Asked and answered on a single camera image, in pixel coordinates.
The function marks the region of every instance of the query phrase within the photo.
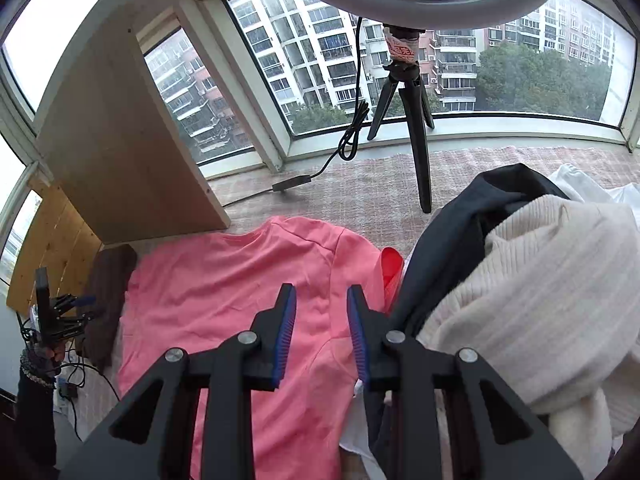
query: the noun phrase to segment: black tripod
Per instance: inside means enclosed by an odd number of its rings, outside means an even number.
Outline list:
[[[423,30],[389,26],[389,31],[400,40],[417,40]],[[418,179],[418,196],[420,207],[425,213],[431,212],[431,177],[429,171],[429,150],[427,148],[424,123],[433,130],[433,117],[429,109],[427,92],[420,79],[420,67],[416,63],[393,60],[385,67],[389,76],[380,91],[380,99],[373,115],[367,140],[373,139],[378,133],[380,123],[386,115],[391,99],[396,93],[398,83],[404,83],[399,90],[406,124],[409,128],[409,138],[414,152],[415,175]]]

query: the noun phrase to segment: brown cloth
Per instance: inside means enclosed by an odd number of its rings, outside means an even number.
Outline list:
[[[127,244],[100,251],[84,287],[86,296],[95,296],[95,304],[79,307],[79,314],[92,311],[96,317],[85,327],[84,338],[76,338],[76,348],[101,372],[111,365],[124,293],[137,261],[136,251]]]

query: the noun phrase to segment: tripod leg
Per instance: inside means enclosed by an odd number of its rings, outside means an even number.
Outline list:
[[[422,93],[419,82],[412,82],[400,89],[400,97],[406,113],[406,124],[414,152],[415,176],[418,179],[420,207],[425,213],[431,212],[431,176],[429,169],[429,151],[422,115]]]
[[[386,78],[386,81],[380,90],[380,99],[378,100],[378,106],[376,106],[376,113],[373,114],[373,120],[369,127],[367,140],[373,139],[378,134],[380,123],[382,122],[382,119],[385,118],[386,111],[389,110],[389,105],[391,104],[391,99],[393,99],[394,94],[396,93],[396,88],[398,88],[398,81],[391,77]]]
[[[427,126],[433,130],[436,125],[433,122],[433,116],[431,115],[431,107],[429,106],[429,98],[427,96],[427,89],[424,87],[422,82],[420,82],[420,88],[422,92],[420,93],[420,97],[422,98],[422,113],[424,114],[424,122],[427,123]]]

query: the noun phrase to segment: silver rivet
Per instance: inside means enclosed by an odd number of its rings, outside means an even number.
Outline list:
[[[406,336],[404,332],[400,332],[399,330],[389,330],[389,332],[386,333],[386,340],[390,343],[400,344],[404,342],[405,339]]]
[[[183,356],[184,356],[184,352],[179,348],[169,348],[164,353],[164,358],[170,363],[175,363],[176,361],[179,361],[180,359],[183,358]]]
[[[258,339],[258,336],[255,332],[251,332],[251,330],[245,330],[238,334],[238,341],[243,345],[250,345],[255,342],[256,339]]]
[[[463,348],[458,352],[458,355],[465,363],[475,363],[478,361],[478,354],[471,348]]]

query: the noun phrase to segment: triangular cutout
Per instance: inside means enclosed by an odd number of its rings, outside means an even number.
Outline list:
[[[484,405],[489,414],[496,444],[510,444],[529,438],[533,431],[489,381],[480,381]]]
[[[144,444],[151,430],[154,413],[160,399],[162,381],[155,380],[131,405],[127,413],[110,428],[115,438],[129,440],[134,444]]]

